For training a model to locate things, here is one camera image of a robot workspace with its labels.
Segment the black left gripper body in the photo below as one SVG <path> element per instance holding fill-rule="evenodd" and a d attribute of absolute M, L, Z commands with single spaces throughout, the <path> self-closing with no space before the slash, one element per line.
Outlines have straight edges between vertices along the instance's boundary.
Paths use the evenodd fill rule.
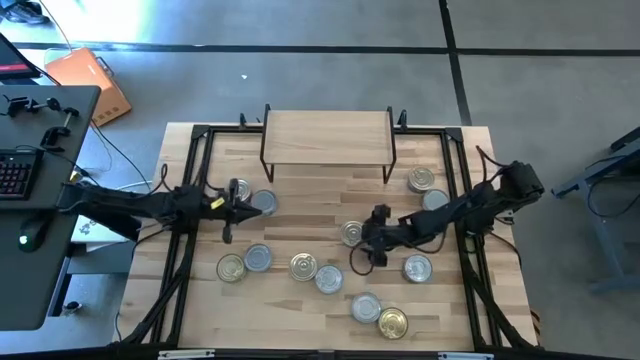
<path fill-rule="evenodd" d="M 205 206 L 203 218 L 207 220 L 223 221 L 224 226 L 222 230 L 222 240 L 225 244 L 230 244 L 233 239 L 231 225 L 237 222 L 237 178 L 232 178 L 229 181 L 227 188 L 214 187 L 213 185 L 209 184 L 207 180 L 203 181 L 203 185 L 206 189 L 214 191 L 213 197 L 208 195 L 204 196 Z M 220 197 L 223 197 L 225 199 L 225 204 L 215 210 L 212 210 L 210 208 L 210 204 Z"/>

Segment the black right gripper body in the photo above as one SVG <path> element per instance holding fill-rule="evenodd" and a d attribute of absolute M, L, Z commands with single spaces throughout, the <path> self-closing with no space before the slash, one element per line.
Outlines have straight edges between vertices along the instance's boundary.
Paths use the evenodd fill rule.
<path fill-rule="evenodd" d="M 406 239 L 406 228 L 400 225 L 387 225 L 391 208 L 385 204 L 376 205 L 370 216 L 370 263 L 373 266 L 386 266 L 387 252 L 402 245 Z"/>

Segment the white box with logo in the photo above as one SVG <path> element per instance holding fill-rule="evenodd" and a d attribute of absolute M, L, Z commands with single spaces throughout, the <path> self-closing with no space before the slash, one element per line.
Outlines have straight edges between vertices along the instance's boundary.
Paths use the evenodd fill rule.
<path fill-rule="evenodd" d="M 71 236 L 71 243 L 76 246 L 83 246 L 87 252 L 96 251 L 106 246 L 126 243 L 126 238 L 107 227 L 90 220 L 84 216 L 79 216 Z"/>

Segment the black desk clamp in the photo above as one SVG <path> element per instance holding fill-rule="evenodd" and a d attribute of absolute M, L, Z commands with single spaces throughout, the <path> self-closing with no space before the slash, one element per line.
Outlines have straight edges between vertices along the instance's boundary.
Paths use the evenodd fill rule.
<path fill-rule="evenodd" d="M 60 137 L 68 137 L 71 133 L 69 123 L 72 117 L 77 117 L 79 111 L 73 107 L 66 107 L 63 109 L 66 114 L 65 121 L 62 126 L 54 126 L 47 129 L 40 141 L 40 147 L 45 151 L 50 152 L 64 152 L 65 149 L 58 145 L 57 142 Z"/>
<path fill-rule="evenodd" d="M 16 117 L 20 112 L 25 111 L 28 113 L 38 113 L 41 109 L 49 108 L 53 111 L 60 111 L 61 105 L 56 98 L 47 98 L 44 103 L 38 103 L 31 97 L 16 97 L 9 98 L 5 96 L 7 107 L 3 112 L 0 112 L 2 116 Z"/>

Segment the black computer mouse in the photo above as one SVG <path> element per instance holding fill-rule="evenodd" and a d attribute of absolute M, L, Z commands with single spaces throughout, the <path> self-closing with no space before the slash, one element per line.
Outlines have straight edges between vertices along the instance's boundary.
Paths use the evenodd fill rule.
<path fill-rule="evenodd" d="M 29 220 L 21 225 L 18 237 L 19 249 L 25 253 L 31 253 L 43 244 L 49 222 L 47 220 Z"/>

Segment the orange equipment case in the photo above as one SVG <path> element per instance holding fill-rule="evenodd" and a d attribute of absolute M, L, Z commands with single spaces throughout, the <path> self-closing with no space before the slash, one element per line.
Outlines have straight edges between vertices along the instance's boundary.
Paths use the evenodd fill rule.
<path fill-rule="evenodd" d="M 46 63 L 45 70 L 62 85 L 94 85 L 100 88 L 92 115 L 98 126 L 132 110 L 132 105 L 113 79 L 110 67 L 86 47 Z"/>

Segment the black desk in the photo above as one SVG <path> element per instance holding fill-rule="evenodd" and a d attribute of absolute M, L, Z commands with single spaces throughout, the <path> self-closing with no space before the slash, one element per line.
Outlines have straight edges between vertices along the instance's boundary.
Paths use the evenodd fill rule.
<path fill-rule="evenodd" d="M 9 98 L 31 97 L 38 103 L 56 98 L 61 107 L 79 111 L 69 123 L 71 133 L 58 141 L 65 151 L 44 153 L 28 200 L 0 201 L 0 331 L 36 330 L 47 316 L 58 276 L 70 244 L 77 217 L 56 209 L 63 184 L 70 178 L 91 124 L 100 88 L 93 85 L 1 85 L 0 112 Z M 0 149 L 37 149 L 45 131 L 62 126 L 66 114 L 41 109 L 0 115 Z M 47 220 L 49 227 L 40 248 L 31 253 L 19 249 L 21 225 Z"/>

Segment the black keyboard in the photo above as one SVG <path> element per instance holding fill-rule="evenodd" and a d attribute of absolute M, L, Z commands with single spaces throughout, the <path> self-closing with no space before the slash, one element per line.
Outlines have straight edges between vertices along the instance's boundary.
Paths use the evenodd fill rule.
<path fill-rule="evenodd" d="M 41 149 L 0 149 L 0 201 L 29 199 L 43 155 Z"/>

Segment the grey metal stand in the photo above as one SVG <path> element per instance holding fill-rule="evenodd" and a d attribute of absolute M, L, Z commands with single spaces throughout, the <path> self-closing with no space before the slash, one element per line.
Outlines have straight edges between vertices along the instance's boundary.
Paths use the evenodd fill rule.
<path fill-rule="evenodd" d="M 632 263 L 628 248 L 632 243 L 640 248 L 640 126 L 615 140 L 606 156 L 551 190 L 557 199 L 572 192 L 584 203 L 608 269 L 590 291 L 640 290 L 640 262 Z"/>

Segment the black laptop screen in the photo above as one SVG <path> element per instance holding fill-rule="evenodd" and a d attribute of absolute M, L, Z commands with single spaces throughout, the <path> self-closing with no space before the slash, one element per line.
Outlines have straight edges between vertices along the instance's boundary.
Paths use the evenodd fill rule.
<path fill-rule="evenodd" d="M 34 79 L 39 76 L 37 67 L 0 33 L 0 81 Z"/>

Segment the person's shoe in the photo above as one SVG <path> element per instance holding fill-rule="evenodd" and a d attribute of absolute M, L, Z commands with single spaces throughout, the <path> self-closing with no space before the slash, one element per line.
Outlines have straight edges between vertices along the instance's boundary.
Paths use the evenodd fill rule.
<path fill-rule="evenodd" d="M 33 0 L 0 0 L 0 15 L 12 23 L 42 25 L 50 22 L 41 4 Z"/>

